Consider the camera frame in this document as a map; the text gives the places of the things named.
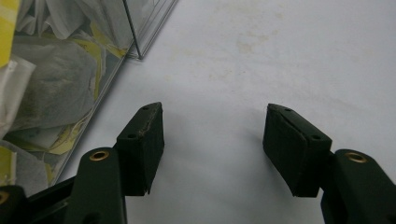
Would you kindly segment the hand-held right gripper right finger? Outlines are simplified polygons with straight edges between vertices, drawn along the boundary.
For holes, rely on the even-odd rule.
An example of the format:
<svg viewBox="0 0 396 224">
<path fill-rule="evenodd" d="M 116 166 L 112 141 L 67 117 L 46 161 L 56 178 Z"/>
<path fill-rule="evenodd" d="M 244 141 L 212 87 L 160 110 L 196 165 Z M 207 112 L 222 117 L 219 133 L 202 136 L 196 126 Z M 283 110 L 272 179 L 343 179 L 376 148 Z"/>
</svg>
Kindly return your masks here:
<svg viewBox="0 0 396 224">
<path fill-rule="evenodd" d="M 267 106 L 263 150 L 279 171 L 291 194 L 316 197 L 332 139 L 294 110 Z"/>
</svg>

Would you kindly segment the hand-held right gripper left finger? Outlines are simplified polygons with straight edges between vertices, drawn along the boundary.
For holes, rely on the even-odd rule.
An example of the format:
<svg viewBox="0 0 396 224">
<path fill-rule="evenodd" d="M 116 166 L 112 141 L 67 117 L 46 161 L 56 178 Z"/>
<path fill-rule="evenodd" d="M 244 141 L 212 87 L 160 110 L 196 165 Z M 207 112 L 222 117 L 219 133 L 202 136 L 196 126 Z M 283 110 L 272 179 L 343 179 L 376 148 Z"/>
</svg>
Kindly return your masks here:
<svg viewBox="0 0 396 224">
<path fill-rule="evenodd" d="M 142 106 L 117 137 L 115 149 L 125 195 L 150 193 L 164 149 L 162 103 Z"/>
</svg>

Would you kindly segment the white table mat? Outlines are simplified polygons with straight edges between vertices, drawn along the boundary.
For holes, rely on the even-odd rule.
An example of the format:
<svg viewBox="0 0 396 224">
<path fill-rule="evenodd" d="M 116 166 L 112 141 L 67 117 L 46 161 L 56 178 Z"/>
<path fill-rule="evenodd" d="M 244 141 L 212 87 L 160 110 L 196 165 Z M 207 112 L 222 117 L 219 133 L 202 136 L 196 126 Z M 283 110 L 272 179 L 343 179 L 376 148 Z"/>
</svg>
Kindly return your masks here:
<svg viewBox="0 0 396 224">
<path fill-rule="evenodd" d="M 154 102 L 165 149 L 128 224 L 323 224 L 319 199 L 294 197 L 263 152 L 266 107 L 294 109 L 396 182 L 396 0 L 178 0 L 114 77 L 64 177 Z"/>
</svg>

